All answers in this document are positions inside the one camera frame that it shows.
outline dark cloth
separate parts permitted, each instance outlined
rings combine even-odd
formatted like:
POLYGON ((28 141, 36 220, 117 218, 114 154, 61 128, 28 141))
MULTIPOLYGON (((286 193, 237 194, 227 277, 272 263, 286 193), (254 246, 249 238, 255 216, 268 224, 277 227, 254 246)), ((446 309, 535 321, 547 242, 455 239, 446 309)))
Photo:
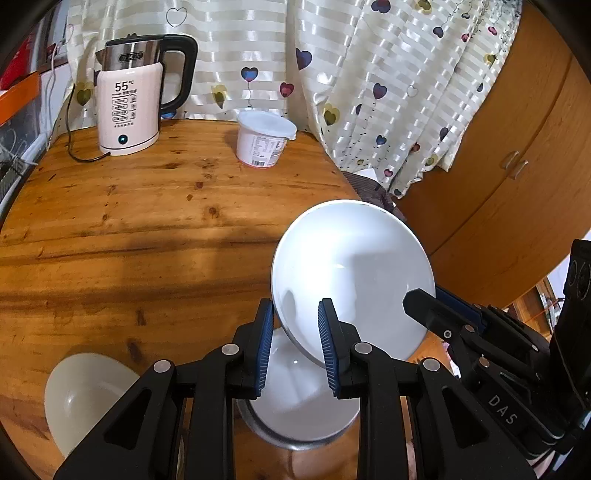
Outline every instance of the dark cloth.
POLYGON ((344 171, 343 175, 364 202, 383 208, 406 223, 406 217, 394 205, 392 197, 377 181, 344 171))

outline kettle power cord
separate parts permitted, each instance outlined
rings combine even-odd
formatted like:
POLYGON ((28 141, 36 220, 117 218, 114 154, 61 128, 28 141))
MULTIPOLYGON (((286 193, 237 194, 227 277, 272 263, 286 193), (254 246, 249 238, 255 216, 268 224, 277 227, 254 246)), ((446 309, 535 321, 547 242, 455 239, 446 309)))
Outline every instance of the kettle power cord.
POLYGON ((97 160, 101 160, 102 158, 105 158, 107 156, 109 156, 111 153, 107 152, 104 153, 102 155, 100 155, 99 157, 95 157, 95 158, 79 158, 76 157, 73 153, 72 153, 72 145, 73 145, 73 141, 72 141, 72 132, 70 131, 70 122, 68 120, 68 113, 70 112, 70 105, 72 104, 72 97, 74 96, 74 91, 76 90, 76 85, 72 86, 72 92, 70 93, 70 98, 68 99, 68 105, 66 107, 66 130, 68 132, 68 155, 72 157, 72 159, 74 159, 75 161, 77 161, 78 163, 92 163, 95 162, 97 160))

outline screw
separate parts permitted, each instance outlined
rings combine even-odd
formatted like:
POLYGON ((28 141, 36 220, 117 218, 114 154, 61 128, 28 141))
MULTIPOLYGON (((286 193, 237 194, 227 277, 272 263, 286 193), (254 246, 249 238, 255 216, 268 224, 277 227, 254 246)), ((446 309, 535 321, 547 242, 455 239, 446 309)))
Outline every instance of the screw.
POLYGON ((372 346, 366 342, 359 342, 355 344, 355 351, 357 353, 368 354, 371 353, 372 346))
POLYGON ((170 369, 170 367, 171 365, 168 360, 158 360, 154 364, 154 371, 156 373, 163 374, 164 372, 167 372, 170 369))
POLYGON ((429 370, 430 372, 436 372, 437 370, 439 370, 439 367, 441 366, 441 364, 439 363, 439 361, 435 360, 434 358, 426 358, 423 361, 423 366, 429 370))
POLYGON ((240 347, 235 343, 227 343, 222 347, 224 355, 236 355, 240 351, 240 347))

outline round wooden table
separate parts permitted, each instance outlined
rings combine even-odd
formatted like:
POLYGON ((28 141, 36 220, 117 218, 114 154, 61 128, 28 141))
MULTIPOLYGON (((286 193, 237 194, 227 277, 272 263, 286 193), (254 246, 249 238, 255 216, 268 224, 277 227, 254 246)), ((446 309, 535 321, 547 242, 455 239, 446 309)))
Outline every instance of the round wooden table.
MULTIPOLYGON (((200 359, 231 340, 270 297, 275 246, 303 211, 357 198, 321 146, 298 133, 267 170, 236 159, 238 126, 163 122, 158 142, 126 157, 75 163, 56 142, 0 231, 0 422, 33 471, 63 461, 44 414, 51 370, 79 352, 142 374, 154 361, 200 359)), ((74 134, 79 157, 96 129, 74 134)), ((429 334, 414 359, 444 360, 429 334)), ((356 475, 358 427, 291 453, 237 419, 240 480, 356 475)))

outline wire rack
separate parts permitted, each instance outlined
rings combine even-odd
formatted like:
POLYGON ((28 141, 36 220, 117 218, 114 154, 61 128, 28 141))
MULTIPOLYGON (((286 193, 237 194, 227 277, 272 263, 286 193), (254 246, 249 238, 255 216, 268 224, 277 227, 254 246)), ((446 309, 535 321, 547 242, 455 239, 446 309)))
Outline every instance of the wire rack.
POLYGON ((27 163, 24 160, 5 148, 0 148, 0 202, 26 170, 27 163))

